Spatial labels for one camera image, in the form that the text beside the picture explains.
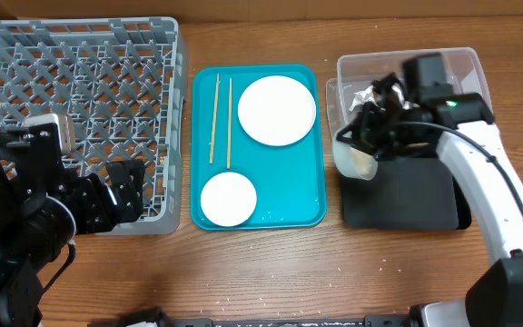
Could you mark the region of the white napkin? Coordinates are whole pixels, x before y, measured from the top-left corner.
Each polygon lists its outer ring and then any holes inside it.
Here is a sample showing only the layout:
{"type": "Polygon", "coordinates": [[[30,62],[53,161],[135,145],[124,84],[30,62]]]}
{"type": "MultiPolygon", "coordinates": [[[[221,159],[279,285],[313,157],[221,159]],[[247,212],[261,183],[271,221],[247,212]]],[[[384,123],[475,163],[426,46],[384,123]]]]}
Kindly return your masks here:
{"type": "Polygon", "coordinates": [[[356,92],[354,94],[352,103],[349,107],[349,111],[352,112],[354,110],[354,108],[358,105],[363,105],[368,102],[375,103],[376,97],[377,97],[377,95],[375,94],[372,85],[369,86],[368,88],[366,88],[365,90],[356,92]]]}

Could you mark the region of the grey bowl with rice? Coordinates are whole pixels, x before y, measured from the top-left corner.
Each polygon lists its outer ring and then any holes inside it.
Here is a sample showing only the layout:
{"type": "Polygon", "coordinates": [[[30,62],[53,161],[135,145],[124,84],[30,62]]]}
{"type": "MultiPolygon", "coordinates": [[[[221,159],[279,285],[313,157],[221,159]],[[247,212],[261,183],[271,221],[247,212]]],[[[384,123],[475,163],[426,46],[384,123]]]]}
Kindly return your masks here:
{"type": "Polygon", "coordinates": [[[333,140],[332,153],[336,168],[344,177],[359,180],[371,180],[377,169],[377,161],[348,144],[333,140]]]}

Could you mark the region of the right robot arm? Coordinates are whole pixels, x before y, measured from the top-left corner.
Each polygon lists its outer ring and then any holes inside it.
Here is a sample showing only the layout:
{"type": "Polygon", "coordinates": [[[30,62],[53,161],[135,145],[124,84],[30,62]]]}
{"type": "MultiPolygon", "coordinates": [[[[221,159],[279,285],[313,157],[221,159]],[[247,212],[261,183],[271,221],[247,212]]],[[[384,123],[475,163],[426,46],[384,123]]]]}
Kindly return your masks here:
{"type": "Polygon", "coordinates": [[[338,171],[369,180],[380,161],[434,154],[448,169],[483,233],[489,269],[458,301],[417,305],[406,326],[523,326],[523,183],[494,114],[477,93],[456,94],[442,56],[406,60],[371,84],[374,97],[332,138],[338,171]]]}

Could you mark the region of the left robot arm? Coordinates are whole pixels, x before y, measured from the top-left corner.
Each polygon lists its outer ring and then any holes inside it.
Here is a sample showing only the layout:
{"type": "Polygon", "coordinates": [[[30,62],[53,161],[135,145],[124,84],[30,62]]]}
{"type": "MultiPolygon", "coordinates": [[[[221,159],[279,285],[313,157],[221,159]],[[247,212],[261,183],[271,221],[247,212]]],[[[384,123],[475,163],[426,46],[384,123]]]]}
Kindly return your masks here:
{"type": "Polygon", "coordinates": [[[107,233],[143,213],[144,163],[107,164],[110,181],[81,176],[62,162],[57,124],[0,128],[0,326],[36,326],[49,290],[37,274],[74,237],[107,233]]]}

